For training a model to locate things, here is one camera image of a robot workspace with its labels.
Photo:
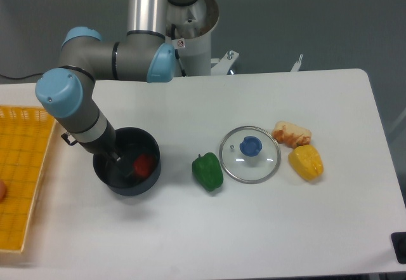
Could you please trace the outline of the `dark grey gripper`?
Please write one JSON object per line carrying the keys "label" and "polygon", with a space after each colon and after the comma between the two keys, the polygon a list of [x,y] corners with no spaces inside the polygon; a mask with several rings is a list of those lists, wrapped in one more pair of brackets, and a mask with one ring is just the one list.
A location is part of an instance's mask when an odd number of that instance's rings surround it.
{"label": "dark grey gripper", "polygon": [[116,161],[115,167],[124,177],[133,174],[133,164],[117,152],[115,144],[116,133],[112,125],[106,118],[99,118],[96,124],[82,133],[74,133],[73,137],[86,151],[92,154],[101,154]]}

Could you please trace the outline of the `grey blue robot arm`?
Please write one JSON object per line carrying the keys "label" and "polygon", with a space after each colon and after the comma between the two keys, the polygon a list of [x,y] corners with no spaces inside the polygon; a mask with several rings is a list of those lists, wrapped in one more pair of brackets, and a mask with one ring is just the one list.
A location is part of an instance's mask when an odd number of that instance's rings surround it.
{"label": "grey blue robot arm", "polygon": [[116,144],[116,132],[93,100],[99,79],[166,83],[182,70],[173,45],[180,23],[172,10],[201,8],[204,0],[129,0],[126,38],[105,42],[87,27],[71,29],[61,46],[58,67],[36,83],[36,97],[88,152],[104,157],[118,172],[133,164]]}

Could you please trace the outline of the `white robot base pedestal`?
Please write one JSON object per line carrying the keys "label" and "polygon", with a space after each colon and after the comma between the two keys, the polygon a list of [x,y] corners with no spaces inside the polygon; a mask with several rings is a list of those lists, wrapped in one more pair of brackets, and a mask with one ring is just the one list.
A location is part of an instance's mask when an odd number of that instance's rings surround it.
{"label": "white robot base pedestal", "polygon": [[197,0],[182,7],[168,4],[166,41],[178,52],[177,76],[211,74],[211,35],[218,20],[215,0]]}

